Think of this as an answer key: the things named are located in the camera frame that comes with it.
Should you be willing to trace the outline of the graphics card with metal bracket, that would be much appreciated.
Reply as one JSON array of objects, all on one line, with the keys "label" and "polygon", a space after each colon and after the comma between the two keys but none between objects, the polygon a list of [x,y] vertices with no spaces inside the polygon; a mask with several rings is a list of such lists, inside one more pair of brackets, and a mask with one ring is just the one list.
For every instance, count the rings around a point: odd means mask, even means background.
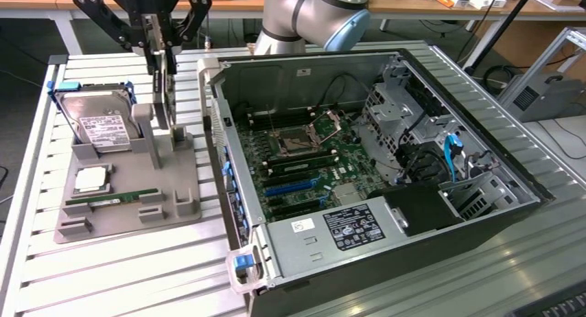
[{"label": "graphics card with metal bracket", "polygon": [[154,77],[152,105],[156,122],[163,130],[170,130],[176,124],[176,101],[175,101],[175,73],[176,59],[174,46],[164,39],[163,26],[155,14],[143,16],[143,23],[148,39],[148,52]]}]

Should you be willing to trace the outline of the wooden desk with white legs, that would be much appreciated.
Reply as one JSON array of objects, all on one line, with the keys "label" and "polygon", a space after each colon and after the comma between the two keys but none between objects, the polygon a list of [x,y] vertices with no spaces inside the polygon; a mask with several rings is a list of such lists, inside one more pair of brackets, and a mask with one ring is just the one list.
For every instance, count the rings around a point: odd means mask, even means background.
[{"label": "wooden desk with white legs", "polygon": [[[214,0],[211,19],[259,19],[264,0]],[[53,21],[71,55],[83,53],[72,21],[87,19],[72,0],[0,0],[0,19],[48,19]]]}]

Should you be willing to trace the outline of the thin locking lever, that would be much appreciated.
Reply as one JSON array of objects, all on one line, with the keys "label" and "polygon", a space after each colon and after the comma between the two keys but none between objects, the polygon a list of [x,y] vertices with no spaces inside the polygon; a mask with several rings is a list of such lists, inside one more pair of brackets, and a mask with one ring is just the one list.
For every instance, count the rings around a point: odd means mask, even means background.
[{"label": "thin locking lever", "polygon": [[271,135],[275,139],[278,139],[279,132],[275,130],[275,126],[274,126],[274,122],[272,122],[272,113],[271,113],[268,104],[266,104],[266,109],[267,109],[267,116],[268,116],[270,125],[271,125]]}]

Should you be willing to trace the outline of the black RAM slot bank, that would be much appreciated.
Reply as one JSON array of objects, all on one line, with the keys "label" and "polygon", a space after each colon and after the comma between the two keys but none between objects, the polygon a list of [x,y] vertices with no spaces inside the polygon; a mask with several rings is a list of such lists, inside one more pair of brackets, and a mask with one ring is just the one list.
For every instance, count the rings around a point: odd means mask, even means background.
[{"label": "black RAM slot bank", "polygon": [[264,161],[263,166],[267,170],[268,176],[276,177],[330,167],[336,165],[338,161],[338,151],[324,150],[271,161]]},{"label": "black RAM slot bank", "polygon": [[[306,110],[298,110],[292,113],[272,113],[272,122],[275,129],[288,128],[310,124],[314,116]],[[247,125],[252,131],[271,130],[268,116],[248,114]]]}]

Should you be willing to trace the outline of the silver CPU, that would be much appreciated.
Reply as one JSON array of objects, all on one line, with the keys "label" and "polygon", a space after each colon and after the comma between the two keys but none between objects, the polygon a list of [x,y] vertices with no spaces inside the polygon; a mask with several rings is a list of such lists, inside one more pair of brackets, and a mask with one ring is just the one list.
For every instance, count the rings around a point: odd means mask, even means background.
[{"label": "silver CPU", "polygon": [[107,184],[107,174],[108,171],[104,166],[79,169],[75,176],[75,191],[88,192],[100,190]]}]

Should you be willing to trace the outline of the wooden desk with clutter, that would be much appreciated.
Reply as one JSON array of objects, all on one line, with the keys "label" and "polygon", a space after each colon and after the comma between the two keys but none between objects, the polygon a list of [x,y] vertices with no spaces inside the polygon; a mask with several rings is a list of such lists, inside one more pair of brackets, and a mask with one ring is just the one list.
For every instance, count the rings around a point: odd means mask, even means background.
[{"label": "wooden desk with clutter", "polygon": [[[482,49],[503,24],[517,1],[490,13],[471,7],[449,8],[437,0],[370,0],[373,20],[362,41],[426,40],[455,56],[467,38]],[[515,65],[531,64],[567,26],[586,27],[586,11],[557,12],[529,0],[491,53]]]}]

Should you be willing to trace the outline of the silver drive cage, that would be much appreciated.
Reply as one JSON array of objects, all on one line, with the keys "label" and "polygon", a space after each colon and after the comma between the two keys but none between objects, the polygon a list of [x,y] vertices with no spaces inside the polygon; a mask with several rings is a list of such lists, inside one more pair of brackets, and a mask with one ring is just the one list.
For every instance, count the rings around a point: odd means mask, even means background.
[{"label": "silver drive cage", "polygon": [[469,177],[466,127],[413,62],[386,67],[352,129],[366,154],[352,162],[362,189],[457,183]]}]

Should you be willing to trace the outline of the green RAM stick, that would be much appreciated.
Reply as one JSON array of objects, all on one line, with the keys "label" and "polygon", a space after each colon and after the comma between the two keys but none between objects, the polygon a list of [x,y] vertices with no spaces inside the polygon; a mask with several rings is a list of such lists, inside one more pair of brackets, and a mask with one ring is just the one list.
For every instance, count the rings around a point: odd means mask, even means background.
[{"label": "green RAM stick", "polygon": [[94,202],[102,202],[107,200],[119,200],[120,203],[131,203],[139,200],[140,195],[147,195],[152,193],[159,193],[159,189],[143,189],[138,191],[128,191],[124,193],[111,193],[103,196],[92,196],[87,198],[75,198],[70,199],[64,202],[66,206],[74,205],[74,204],[83,204],[83,203],[94,203]]}]

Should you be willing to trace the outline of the blue expansion slot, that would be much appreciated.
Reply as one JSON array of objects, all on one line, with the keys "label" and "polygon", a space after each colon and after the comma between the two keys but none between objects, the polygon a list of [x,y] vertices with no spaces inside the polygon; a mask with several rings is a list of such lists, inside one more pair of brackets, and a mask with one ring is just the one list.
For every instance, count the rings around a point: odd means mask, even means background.
[{"label": "blue expansion slot", "polygon": [[271,187],[266,190],[264,196],[274,197],[274,196],[279,196],[279,195],[283,195],[287,193],[303,191],[306,189],[312,189],[315,184],[316,184],[315,180],[307,180],[307,181],[302,181],[299,183],[283,185],[280,187]]}]

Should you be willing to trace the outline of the black expansion slot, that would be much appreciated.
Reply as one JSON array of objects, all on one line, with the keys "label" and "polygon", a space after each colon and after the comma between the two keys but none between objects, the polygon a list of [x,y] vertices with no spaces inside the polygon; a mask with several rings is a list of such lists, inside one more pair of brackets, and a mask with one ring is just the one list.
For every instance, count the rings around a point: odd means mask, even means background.
[{"label": "black expansion slot", "polygon": [[287,205],[284,207],[279,207],[272,210],[271,214],[274,218],[286,218],[291,217],[292,215],[300,215],[303,213],[310,213],[311,211],[315,211],[322,206],[322,200],[308,200],[304,202],[300,202],[298,204]]}]

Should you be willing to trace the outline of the silver chipset heat sink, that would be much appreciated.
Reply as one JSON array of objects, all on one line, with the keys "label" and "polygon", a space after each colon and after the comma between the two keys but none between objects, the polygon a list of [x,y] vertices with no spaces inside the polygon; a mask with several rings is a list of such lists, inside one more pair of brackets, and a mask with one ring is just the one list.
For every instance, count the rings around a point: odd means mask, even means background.
[{"label": "silver chipset heat sink", "polygon": [[352,183],[335,186],[334,196],[340,206],[354,204],[363,200],[362,194]]}]

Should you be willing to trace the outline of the black tripod pole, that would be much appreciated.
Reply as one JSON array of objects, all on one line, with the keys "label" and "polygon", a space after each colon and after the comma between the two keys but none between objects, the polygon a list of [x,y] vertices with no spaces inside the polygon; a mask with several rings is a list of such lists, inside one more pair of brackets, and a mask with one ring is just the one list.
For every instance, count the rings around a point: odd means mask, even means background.
[{"label": "black tripod pole", "polygon": [[474,50],[471,56],[475,57],[473,60],[467,60],[463,66],[463,70],[469,75],[474,74],[478,66],[489,55],[489,52],[493,50],[493,47],[495,46],[513,21],[517,19],[517,16],[519,15],[521,10],[523,9],[527,2],[529,0],[518,0],[518,3],[513,8],[513,11],[509,13],[507,17],[502,21],[498,21],[489,28],[487,33],[481,39],[482,49],[477,48]]}]

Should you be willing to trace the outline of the grey power supply unit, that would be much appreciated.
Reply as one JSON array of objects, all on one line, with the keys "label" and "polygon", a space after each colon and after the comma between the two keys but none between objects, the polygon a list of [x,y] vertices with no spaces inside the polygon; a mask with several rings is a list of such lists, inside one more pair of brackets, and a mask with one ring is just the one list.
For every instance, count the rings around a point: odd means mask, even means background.
[{"label": "grey power supply unit", "polygon": [[407,241],[407,219],[377,197],[271,223],[267,234],[280,275],[330,271]]}]

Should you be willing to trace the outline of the grey tower computer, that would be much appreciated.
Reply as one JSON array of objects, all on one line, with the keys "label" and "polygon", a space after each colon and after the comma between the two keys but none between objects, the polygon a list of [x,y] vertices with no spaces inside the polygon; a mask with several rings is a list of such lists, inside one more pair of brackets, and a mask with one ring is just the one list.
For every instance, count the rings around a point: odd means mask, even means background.
[{"label": "grey tower computer", "polygon": [[533,122],[567,117],[579,112],[579,95],[586,83],[561,72],[534,75],[517,95],[511,95],[525,75],[515,75],[497,97],[498,102],[519,122]]}]

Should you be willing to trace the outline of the CPU socket with metal frame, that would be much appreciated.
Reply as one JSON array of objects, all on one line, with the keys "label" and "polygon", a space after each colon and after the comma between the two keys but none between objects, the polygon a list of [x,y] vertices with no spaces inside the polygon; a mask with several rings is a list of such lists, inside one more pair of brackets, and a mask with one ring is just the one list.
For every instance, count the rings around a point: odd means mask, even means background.
[{"label": "CPU socket with metal frame", "polygon": [[340,119],[332,110],[327,110],[307,126],[312,141],[322,145],[342,130]]}]

